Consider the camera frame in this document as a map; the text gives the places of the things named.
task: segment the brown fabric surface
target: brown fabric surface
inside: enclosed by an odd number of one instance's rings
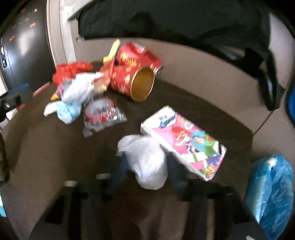
[[[241,123],[175,86],[160,80],[142,103],[109,90],[106,95],[125,111],[128,121],[84,138],[83,116],[66,125],[56,114],[43,116],[54,85],[28,103],[3,131],[10,180],[1,189],[8,219],[26,239],[66,180],[94,178],[116,169],[118,141],[139,134],[140,124],[170,105],[227,147],[213,181],[233,186],[244,196],[248,180],[252,134]],[[118,195],[107,203],[114,239],[180,239],[187,204],[172,194],[169,183],[157,191],[142,189],[129,174]]]
[[[0,236],[1,240],[18,240],[9,222],[2,216],[0,216]]]
[[[8,163],[6,159],[5,145],[2,135],[0,134],[0,186],[9,176]]]

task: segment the white plastic bag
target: white plastic bag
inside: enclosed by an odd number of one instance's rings
[[[64,90],[61,99],[66,104],[81,104],[85,102],[92,91],[94,86],[92,82],[103,76],[101,72],[84,72],[76,74],[76,78]]]
[[[141,187],[157,190],[164,186],[167,164],[165,154],[155,139],[142,135],[125,136],[118,142],[118,155],[122,152],[125,152]]]

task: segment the black bag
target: black bag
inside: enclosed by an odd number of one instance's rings
[[[198,48],[236,65],[259,80],[269,111],[279,108],[282,87],[270,42],[269,11],[253,0],[98,0],[78,18],[79,35],[94,38],[151,38]],[[231,60],[218,46],[245,49]],[[259,69],[263,61],[268,72]]]

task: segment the toy packaging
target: toy packaging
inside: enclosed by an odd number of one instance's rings
[[[126,121],[126,115],[110,98],[94,95],[84,103],[84,137],[92,136],[95,132]]]
[[[155,138],[205,181],[214,177],[226,153],[222,144],[169,106],[146,119],[141,132]]]

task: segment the pink printed box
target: pink printed box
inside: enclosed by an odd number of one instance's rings
[[[226,147],[169,106],[146,119],[141,124],[141,133],[174,152],[189,171],[205,181],[214,177],[226,153]]]

